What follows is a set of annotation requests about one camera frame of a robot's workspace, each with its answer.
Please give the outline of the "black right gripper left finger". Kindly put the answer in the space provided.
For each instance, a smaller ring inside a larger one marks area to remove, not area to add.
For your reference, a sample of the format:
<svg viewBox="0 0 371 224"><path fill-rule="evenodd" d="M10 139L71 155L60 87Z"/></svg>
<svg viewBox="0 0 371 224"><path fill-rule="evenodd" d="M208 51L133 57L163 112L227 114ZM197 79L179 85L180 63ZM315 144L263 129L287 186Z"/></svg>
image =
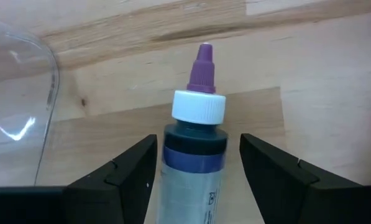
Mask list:
<svg viewBox="0 0 371 224"><path fill-rule="evenodd" d="M150 134L64 190L67 223L144 224L156 166Z"/></svg>

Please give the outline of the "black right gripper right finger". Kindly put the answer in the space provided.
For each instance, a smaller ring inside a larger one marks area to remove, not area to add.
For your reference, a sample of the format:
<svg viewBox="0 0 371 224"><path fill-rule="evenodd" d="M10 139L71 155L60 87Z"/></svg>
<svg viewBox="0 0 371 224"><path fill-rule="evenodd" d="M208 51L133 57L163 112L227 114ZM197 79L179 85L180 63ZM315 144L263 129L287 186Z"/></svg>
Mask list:
<svg viewBox="0 0 371 224"><path fill-rule="evenodd" d="M360 185L251 135L239 152L265 224L356 224L364 220Z"/></svg>

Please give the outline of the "purple-capped food colouring bottle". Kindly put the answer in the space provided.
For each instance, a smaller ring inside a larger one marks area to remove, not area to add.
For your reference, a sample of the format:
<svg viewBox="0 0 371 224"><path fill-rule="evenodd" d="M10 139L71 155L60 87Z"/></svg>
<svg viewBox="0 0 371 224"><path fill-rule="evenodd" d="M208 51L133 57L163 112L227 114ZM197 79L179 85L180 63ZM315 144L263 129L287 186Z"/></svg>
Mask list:
<svg viewBox="0 0 371 224"><path fill-rule="evenodd" d="M215 224L228 135L216 94L213 46L199 46L185 90L174 92L164 129L156 224Z"/></svg>

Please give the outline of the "clear plastic bin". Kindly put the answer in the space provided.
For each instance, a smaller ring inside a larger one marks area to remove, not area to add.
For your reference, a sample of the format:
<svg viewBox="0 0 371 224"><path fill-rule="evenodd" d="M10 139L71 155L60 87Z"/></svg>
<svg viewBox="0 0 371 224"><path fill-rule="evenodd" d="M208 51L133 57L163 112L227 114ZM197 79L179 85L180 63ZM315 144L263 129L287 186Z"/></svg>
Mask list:
<svg viewBox="0 0 371 224"><path fill-rule="evenodd" d="M59 84L50 48L0 21L0 187L35 184Z"/></svg>

